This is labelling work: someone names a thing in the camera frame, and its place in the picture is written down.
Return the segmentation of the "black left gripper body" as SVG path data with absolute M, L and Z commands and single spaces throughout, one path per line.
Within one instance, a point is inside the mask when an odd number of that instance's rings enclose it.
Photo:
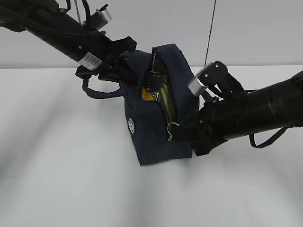
M 105 36 L 93 42 L 90 49 L 80 58 L 75 75 L 83 80 L 108 68 L 118 69 L 119 58 L 136 50 L 137 42 L 131 37 L 110 41 Z

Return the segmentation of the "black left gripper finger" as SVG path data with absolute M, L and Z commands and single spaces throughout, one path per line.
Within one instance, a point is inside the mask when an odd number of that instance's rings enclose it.
M 130 86 L 140 84 L 144 76 L 144 55 L 123 55 L 117 66 L 121 81 Z
M 125 82 L 125 78 L 120 69 L 111 68 L 111 69 L 104 69 L 99 72 L 98 79 L 103 81 L 110 81 L 110 82 Z

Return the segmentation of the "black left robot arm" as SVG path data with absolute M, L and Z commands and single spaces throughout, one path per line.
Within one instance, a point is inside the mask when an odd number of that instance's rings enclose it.
M 111 21 L 108 5 L 93 14 L 87 1 L 82 1 L 85 20 L 78 22 L 68 15 L 71 2 L 61 8 L 55 0 L 2 0 L 0 26 L 21 33 L 28 31 L 79 64 L 76 76 L 89 80 L 124 82 L 136 85 L 138 75 L 128 57 L 136 51 L 131 37 L 112 41 L 102 28 Z

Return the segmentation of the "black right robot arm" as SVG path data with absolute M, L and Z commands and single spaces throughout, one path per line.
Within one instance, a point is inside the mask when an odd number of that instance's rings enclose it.
M 287 129 L 303 125 L 303 73 L 234 100 L 207 103 L 188 122 L 171 130 L 173 140 L 188 142 L 197 156 L 248 136 L 254 148 L 273 144 Z

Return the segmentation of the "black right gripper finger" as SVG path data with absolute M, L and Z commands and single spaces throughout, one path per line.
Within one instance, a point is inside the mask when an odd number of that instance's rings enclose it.
M 179 142 L 199 142 L 201 129 L 197 124 L 175 127 L 172 130 L 172 140 Z

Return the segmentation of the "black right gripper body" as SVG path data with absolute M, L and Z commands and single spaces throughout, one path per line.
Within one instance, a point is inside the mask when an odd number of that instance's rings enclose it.
M 205 101 L 197 115 L 198 140 L 192 142 L 195 155 L 203 156 L 209 154 L 214 148 L 227 142 L 222 135 L 218 134 L 212 125 L 212 111 L 222 101 Z

